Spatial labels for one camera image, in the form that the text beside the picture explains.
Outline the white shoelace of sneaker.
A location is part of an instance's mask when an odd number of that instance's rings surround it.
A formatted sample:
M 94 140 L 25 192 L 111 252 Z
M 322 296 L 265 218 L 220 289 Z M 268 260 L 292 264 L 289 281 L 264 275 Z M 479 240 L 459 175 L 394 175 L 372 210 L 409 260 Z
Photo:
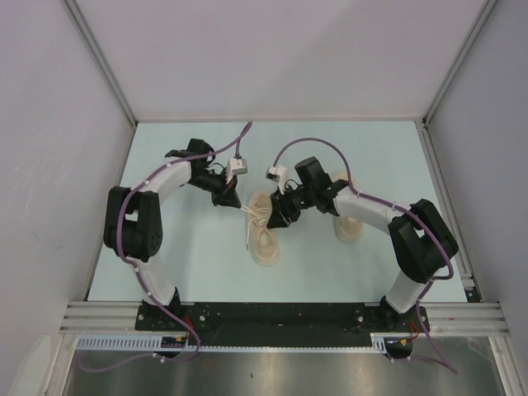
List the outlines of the white shoelace of sneaker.
M 246 248 L 249 249 L 250 243 L 255 243 L 253 249 L 256 252 L 271 253 L 275 247 L 274 237 L 267 228 L 271 206 L 268 204 L 254 204 L 243 206 L 242 211 L 247 214 Z

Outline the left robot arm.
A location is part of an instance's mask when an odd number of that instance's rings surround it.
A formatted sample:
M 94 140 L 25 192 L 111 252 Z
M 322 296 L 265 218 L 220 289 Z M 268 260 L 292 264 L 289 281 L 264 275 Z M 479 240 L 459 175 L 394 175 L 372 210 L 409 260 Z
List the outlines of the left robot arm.
M 176 286 L 163 274 L 158 254 L 163 241 L 162 203 L 177 189 L 195 186 L 211 194 L 214 206 L 239 209 L 238 176 L 248 171 L 239 151 L 217 173 L 210 168 L 216 152 L 203 139 L 172 150 L 164 164 L 135 189 L 115 186 L 106 204 L 104 244 L 128 263 L 144 289 L 144 300 L 154 305 L 153 319 L 162 328 L 176 328 L 182 320 Z

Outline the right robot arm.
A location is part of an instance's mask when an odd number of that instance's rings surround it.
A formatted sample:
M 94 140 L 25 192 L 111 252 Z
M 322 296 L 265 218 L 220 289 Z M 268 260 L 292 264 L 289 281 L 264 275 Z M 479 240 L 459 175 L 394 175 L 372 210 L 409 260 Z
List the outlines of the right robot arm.
M 380 320 L 390 331 L 401 330 L 436 273 L 450 267 L 459 251 L 440 213 L 429 200 L 400 206 L 358 191 L 348 172 L 330 177 L 315 157 L 297 163 L 295 171 L 300 179 L 296 188 L 288 186 L 285 167 L 274 165 L 266 171 L 266 178 L 277 185 L 266 226 L 287 228 L 303 210 L 315 208 L 332 215 L 334 232 L 344 243 L 357 242 L 365 224 L 386 233 L 399 273 L 380 301 Z

